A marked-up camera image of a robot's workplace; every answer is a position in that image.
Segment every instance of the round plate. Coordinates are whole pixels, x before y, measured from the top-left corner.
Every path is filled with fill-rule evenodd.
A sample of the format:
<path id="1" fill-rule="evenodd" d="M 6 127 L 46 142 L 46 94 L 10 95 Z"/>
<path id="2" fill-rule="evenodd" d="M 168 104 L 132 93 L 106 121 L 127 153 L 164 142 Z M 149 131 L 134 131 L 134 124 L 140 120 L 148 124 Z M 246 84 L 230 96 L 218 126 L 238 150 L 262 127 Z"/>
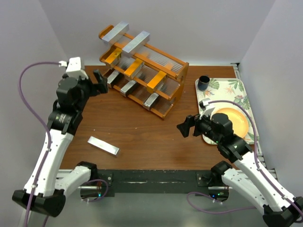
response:
<path id="1" fill-rule="evenodd" d="M 248 132 L 249 125 L 245 116 L 239 111 L 232 108 L 219 109 L 216 114 L 226 114 L 228 119 L 232 122 L 233 132 L 241 138 L 244 138 Z"/>

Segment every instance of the floral tray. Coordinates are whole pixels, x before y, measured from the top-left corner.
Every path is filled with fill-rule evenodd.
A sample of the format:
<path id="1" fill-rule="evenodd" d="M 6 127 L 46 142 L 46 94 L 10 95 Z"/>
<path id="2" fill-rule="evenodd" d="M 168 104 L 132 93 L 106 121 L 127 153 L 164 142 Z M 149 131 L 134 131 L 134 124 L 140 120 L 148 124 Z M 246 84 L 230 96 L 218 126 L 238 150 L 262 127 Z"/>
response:
<path id="1" fill-rule="evenodd" d="M 198 80 L 199 79 L 196 80 L 195 85 L 196 85 L 198 108 L 199 108 L 200 114 L 202 114 L 203 110 L 199 107 L 199 102 L 205 98 L 210 98 L 211 100 L 230 100 L 230 101 L 234 101 L 234 102 L 240 104 L 249 113 L 249 115 L 252 117 L 252 119 L 254 121 L 252 111 L 250 108 L 250 102 L 248 100 L 248 97 L 247 97 L 247 94 L 245 91 L 245 87 L 241 80 L 211 78 L 206 91 L 200 91 L 198 89 L 198 87 L 197 87 Z M 215 113 L 216 111 L 218 111 L 221 108 L 231 107 L 231 108 L 234 108 L 234 109 L 240 111 L 244 116 L 246 116 L 245 113 L 240 108 L 236 107 L 233 104 L 214 103 L 213 105 L 215 106 L 213 113 Z M 246 118 L 249 123 L 249 131 L 248 131 L 247 135 L 244 137 L 244 139 L 246 140 L 246 142 L 248 144 L 253 144 L 254 143 L 254 134 L 253 134 L 252 126 L 251 126 L 251 123 L 247 116 L 246 116 Z M 215 142 L 213 142 L 206 136 L 203 136 L 203 139 L 208 144 L 216 144 Z"/>

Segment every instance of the brown tabletop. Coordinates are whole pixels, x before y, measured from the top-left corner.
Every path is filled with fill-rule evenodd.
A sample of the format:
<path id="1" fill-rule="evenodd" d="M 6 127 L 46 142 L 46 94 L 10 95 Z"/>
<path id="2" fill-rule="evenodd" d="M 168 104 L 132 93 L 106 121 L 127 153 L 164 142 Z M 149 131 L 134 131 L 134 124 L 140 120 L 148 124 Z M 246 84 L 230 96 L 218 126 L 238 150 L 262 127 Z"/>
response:
<path id="1" fill-rule="evenodd" d="M 93 77 L 94 69 L 87 66 Z M 99 169 L 210 169 L 223 160 L 216 146 L 202 137 L 183 138 L 177 124 L 187 115 L 198 113 L 195 80 L 201 75 L 235 78 L 231 66 L 190 66 L 183 96 L 165 120 L 145 110 L 134 101 L 110 89 L 89 99 L 83 120 L 68 147 L 61 169 L 73 169 L 80 161 L 97 164 Z M 89 143 L 90 136 L 120 148 L 117 157 Z"/>

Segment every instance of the black cup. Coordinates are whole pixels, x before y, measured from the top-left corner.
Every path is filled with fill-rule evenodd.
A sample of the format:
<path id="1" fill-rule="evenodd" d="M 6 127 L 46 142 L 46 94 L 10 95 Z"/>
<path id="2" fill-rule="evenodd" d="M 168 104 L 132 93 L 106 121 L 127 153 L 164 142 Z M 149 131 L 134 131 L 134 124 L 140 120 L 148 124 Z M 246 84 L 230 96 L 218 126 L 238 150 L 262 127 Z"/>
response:
<path id="1" fill-rule="evenodd" d="M 205 91 L 208 87 L 209 81 L 210 79 L 208 76 L 200 76 L 198 81 L 198 89 L 200 91 Z"/>

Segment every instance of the white wall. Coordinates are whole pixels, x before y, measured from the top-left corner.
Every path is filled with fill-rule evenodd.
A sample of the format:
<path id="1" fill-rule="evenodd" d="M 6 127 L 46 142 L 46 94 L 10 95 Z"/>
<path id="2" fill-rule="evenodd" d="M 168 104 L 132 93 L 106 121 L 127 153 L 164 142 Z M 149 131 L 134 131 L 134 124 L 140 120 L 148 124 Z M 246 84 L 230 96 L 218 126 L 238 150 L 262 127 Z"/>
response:
<path id="1" fill-rule="evenodd" d="M 240 62 L 275 0 L 40 0 L 68 57 L 100 64 L 98 33 L 121 20 L 191 64 Z"/>
<path id="2" fill-rule="evenodd" d="M 303 196 L 303 1 L 276 0 L 240 64 L 267 165 Z"/>
<path id="3" fill-rule="evenodd" d="M 44 141 L 44 129 L 18 96 L 18 77 L 36 61 L 66 59 L 37 0 L 6 0 L 0 7 L 0 226 L 18 225 L 23 208 L 11 200 L 28 180 Z M 47 120 L 63 71 L 56 66 L 29 70 L 26 97 Z"/>

